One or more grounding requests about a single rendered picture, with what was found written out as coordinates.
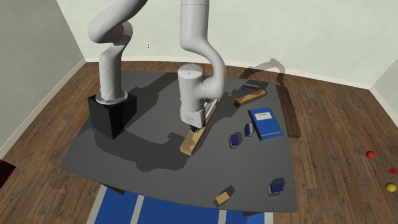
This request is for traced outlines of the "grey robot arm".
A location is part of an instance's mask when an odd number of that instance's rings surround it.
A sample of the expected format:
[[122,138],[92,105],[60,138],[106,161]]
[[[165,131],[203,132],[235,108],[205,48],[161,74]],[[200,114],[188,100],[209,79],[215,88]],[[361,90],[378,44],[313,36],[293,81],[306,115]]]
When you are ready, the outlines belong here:
[[[87,33],[94,43],[112,43],[99,56],[100,93],[96,101],[118,104],[128,98],[121,88],[121,57],[133,35],[128,22],[148,0],[118,0],[90,22]],[[180,1],[180,46],[205,57],[212,65],[213,76],[205,76],[202,66],[189,63],[178,69],[180,100],[187,111],[200,110],[204,102],[221,99],[226,89],[226,66],[208,42],[209,0]]]

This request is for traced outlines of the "brown wooden bar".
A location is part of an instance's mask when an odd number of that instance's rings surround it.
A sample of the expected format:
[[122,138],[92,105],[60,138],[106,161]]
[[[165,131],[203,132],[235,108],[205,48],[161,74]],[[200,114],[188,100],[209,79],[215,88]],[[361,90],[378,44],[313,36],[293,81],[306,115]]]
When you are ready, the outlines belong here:
[[253,101],[257,100],[257,99],[265,97],[265,95],[266,95],[266,92],[262,89],[260,91],[257,91],[257,92],[251,93],[249,95],[243,96],[241,98],[237,98],[235,100],[235,105],[237,107],[240,107],[240,106],[243,106],[243,105],[248,104],[250,102],[253,102]]

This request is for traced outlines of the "tan rectangular block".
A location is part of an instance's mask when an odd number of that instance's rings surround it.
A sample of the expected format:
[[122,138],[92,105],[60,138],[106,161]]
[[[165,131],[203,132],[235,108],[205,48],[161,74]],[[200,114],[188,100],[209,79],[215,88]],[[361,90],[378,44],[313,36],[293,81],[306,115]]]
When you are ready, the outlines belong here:
[[223,194],[219,195],[218,197],[216,197],[216,201],[219,203],[219,205],[223,202],[225,202],[226,200],[228,200],[230,197],[228,196],[228,194],[226,192],[224,192]]

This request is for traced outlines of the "blue notebook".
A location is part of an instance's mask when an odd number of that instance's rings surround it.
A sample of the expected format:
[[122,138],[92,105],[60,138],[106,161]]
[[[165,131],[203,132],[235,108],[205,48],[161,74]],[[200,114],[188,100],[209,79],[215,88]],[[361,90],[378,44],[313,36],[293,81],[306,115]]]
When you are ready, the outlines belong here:
[[248,110],[248,113],[260,141],[283,136],[270,108]]

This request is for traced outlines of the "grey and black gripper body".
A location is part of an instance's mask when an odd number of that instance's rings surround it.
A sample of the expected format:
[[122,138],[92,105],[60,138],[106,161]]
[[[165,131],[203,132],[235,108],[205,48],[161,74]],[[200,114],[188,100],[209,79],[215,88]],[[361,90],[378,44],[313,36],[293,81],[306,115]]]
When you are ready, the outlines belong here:
[[206,121],[206,110],[203,105],[203,107],[198,111],[187,111],[182,107],[181,104],[180,117],[183,122],[198,128],[202,128],[204,120]]

